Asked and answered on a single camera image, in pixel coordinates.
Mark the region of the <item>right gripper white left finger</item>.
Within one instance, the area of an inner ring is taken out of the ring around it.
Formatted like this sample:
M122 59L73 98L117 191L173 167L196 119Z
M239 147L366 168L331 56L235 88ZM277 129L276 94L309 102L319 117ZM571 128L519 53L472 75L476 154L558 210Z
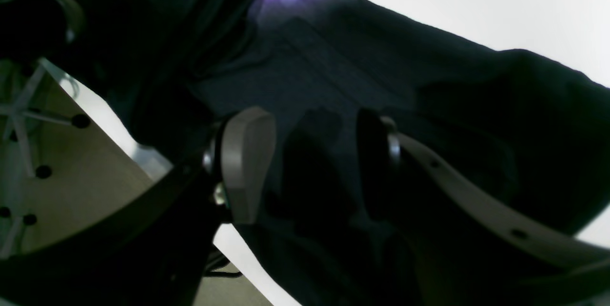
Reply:
M18 306L191 306L222 224L253 224L276 148L257 106L216 122L205 146L131 203L63 241L1 261Z

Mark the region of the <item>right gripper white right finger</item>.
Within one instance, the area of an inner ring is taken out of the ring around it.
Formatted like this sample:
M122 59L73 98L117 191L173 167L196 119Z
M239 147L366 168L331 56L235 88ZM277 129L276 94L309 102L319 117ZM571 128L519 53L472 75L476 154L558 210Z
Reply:
M373 110L358 112L367 212L409 246L418 306L607 306L609 250L482 191Z

